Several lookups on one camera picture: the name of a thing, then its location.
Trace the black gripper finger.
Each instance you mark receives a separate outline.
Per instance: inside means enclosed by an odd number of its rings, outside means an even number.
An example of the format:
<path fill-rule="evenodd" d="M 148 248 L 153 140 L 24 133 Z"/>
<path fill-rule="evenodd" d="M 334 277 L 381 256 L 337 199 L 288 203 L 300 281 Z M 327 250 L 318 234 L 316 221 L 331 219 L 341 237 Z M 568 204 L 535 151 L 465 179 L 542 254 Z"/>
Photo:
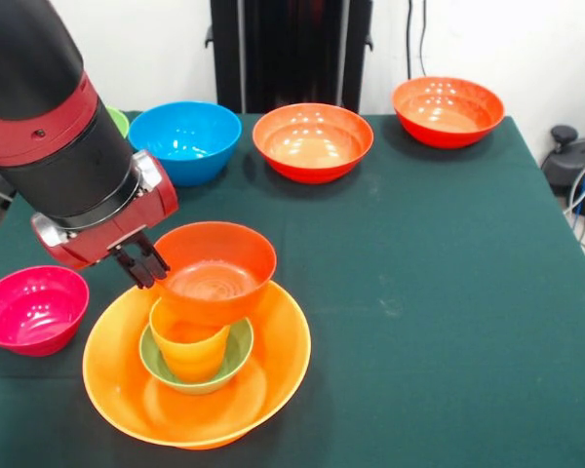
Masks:
<path fill-rule="evenodd" d="M 116 246 L 111 252 L 116 262 L 138 288 L 149 289 L 154 285 L 153 275 L 140 259 L 132 258 L 121 246 Z"/>
<path fill-rule="evenodd" d="M 140 251 L 140 260 L 146 270 L 154 279 L 165 279 L 170 266 L 161 257 L 154 245 L 143 232 L 137 232 L 134 236 L 135 244 Z"/>

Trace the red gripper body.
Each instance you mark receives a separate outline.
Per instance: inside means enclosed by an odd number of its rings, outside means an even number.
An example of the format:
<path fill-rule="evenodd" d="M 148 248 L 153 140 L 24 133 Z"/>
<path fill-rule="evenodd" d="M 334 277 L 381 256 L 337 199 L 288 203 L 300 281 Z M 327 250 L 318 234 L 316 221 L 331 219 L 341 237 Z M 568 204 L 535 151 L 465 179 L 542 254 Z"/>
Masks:
<path fill-rule="evenodd" d="M 31 223 L 55 260 L 82 269 L 112 256 L 116 246 L 140 259 L 135 234 L 177 209 L 176 191 L 163 167 L 148 151 L 140 150 L 133 155 L 123 185 L 94 210 L 63 220 L 37 213 Z"/>

